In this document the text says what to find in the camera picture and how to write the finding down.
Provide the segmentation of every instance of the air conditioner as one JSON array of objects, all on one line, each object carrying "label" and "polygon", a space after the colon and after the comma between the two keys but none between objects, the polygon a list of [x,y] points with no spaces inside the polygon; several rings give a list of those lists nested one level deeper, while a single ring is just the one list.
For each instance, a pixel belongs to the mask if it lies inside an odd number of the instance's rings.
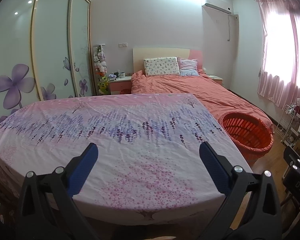
[{"label": "air conditioner", "polygon": [[222,0],[203,0],[202,6],[211,7],[221,12],[232,14],[232,5]]}]

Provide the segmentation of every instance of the baseboard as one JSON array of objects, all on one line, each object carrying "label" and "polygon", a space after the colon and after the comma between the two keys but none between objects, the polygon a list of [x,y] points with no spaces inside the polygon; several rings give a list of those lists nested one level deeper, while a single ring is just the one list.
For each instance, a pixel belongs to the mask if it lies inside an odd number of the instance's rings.
[{"label": "baseboard", "polygon": [[[230,91],[231,93],[235,94],[236,96],[238,96],[239,98],[242,98],[243,100],[247,101],[249,104],[252,104],[253,106],[257,107],[255,104],[251,103],[249,100],[243,98],[242,96],[238,95],[237,93],[233,92],[232,90],[228,89],[228,91]],[[273,119],[271,116],[269,116],[269,114],[267,114],[265,111],[261,110],[262,112],[265,113],[266,116],[268,116],[268,118],[271,120],[271,122],[275,125],[278,126],[278,122]]]}]

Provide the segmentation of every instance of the white pillow with bear print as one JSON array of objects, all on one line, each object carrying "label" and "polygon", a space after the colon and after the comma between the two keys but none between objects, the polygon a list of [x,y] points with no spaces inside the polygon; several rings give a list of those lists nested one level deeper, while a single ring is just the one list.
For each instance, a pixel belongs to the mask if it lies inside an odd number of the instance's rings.
[{"label": "white pillow with bear print", "polygon": [[146,77],[177,75],[180,76],[176,57],[159,57],[144,59]]}]

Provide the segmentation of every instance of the nightstand top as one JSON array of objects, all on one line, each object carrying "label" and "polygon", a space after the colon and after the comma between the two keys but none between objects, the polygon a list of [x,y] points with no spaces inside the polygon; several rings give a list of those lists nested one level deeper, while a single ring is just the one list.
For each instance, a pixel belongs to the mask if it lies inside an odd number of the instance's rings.
[{"label": "nightstand top", "polygon": [[220,78],[216,75],[207,75],[209,78],[214,79],[214,80],[223,80],[223,78]]},{"label": "nightstand top", "polygon": [[116,78],[115,80],[109,81],[109,83],[122,82],[122,81],[130,81],[132,76],[124,77],[124,78]]}]

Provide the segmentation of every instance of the wardrobe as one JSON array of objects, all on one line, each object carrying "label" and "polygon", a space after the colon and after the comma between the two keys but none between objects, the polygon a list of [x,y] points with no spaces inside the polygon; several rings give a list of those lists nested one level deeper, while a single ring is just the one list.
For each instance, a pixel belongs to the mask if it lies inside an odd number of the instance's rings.
[{"label": "wardrobe", "polygon": [[95,95],[89,0],[2,0],[0,121],[35,101]]}]

